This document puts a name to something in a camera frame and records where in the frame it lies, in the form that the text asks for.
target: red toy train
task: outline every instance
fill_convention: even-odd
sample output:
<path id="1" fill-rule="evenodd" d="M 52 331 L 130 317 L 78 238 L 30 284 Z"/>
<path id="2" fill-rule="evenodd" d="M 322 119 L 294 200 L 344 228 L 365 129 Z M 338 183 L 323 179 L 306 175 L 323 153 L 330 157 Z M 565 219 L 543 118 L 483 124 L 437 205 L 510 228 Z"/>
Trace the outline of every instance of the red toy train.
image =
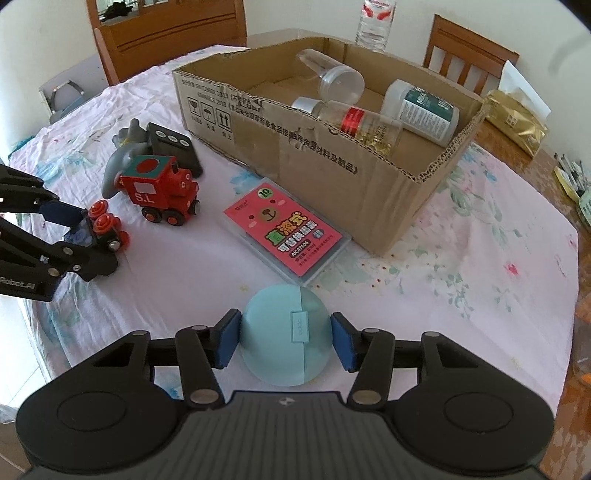
<path id="1" fill-rule="evenodd" d="M 118 184 L 152 223 L 164 219 L 181 226 L 199 209 L 199 185 L 189 169 L 178 167 L 175 157 L 138 155 L 121 173 Z"/>

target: red label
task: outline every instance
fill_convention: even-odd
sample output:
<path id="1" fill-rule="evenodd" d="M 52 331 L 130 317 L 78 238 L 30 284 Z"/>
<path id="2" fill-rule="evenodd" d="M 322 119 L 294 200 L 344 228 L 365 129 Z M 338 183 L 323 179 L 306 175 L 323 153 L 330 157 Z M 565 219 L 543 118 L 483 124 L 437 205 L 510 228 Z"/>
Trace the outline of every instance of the red label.
<path id="1" fill-rule="evenodd" d="M 346 134 L 351 135 L 351 137 L 354 137 L 357 133 L 357 129 L 359 128 L 359 124 L 361 123 L 361 119 L 363 118 L 364 114 L 365 112 L 363 110 L 352 106 L 347 111 L 347 114 L 343 119 L 343 123 L 340 124 L 340 130 Z"/>
<path id="2" fill-rule="evenodd" d="M 342 237 L 269 183 L 246 194 L 224 213 L 298 277 Z"/>

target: pink card package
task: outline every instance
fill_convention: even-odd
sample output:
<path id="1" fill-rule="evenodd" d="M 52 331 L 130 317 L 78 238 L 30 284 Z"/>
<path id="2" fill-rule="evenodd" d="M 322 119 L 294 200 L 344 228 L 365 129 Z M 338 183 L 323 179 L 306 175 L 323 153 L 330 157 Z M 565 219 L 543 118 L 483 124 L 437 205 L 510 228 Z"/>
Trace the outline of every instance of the pink card package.
<path id="1" fill-rule="evenodd" d="M 285 280 L 306 286 L 351 237 L 262 179 L 224 214 L 232 229 Z"/>

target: white paper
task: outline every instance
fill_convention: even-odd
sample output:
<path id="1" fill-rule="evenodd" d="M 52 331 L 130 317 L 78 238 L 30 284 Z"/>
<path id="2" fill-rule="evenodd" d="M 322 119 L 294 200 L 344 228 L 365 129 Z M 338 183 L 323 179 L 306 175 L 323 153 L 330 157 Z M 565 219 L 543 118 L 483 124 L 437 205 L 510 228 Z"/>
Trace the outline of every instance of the white paper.
<path id="1" fill-rule="evenodd" d="M 508 60 L 503 67 L 499 90 L 513 97 L 532 112 L 543 125 L 545 124 L 546 118 L 551 113 L 550 108 L 523 75 L 519 73 L 519 70 Z"/>

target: gold bag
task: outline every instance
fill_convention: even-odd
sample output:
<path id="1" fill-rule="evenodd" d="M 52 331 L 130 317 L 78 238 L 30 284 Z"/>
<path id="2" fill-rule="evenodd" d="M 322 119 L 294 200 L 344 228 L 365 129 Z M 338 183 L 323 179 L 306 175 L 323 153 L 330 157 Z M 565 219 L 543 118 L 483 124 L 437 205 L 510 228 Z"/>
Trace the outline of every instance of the gold bag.
<path id="1" fill-rule="evenodd" d="M 486 119 L 533 158 L 548 128 L 526 107 L 500 90 L 489 92 L 486 103 L 491 106 Z"/>

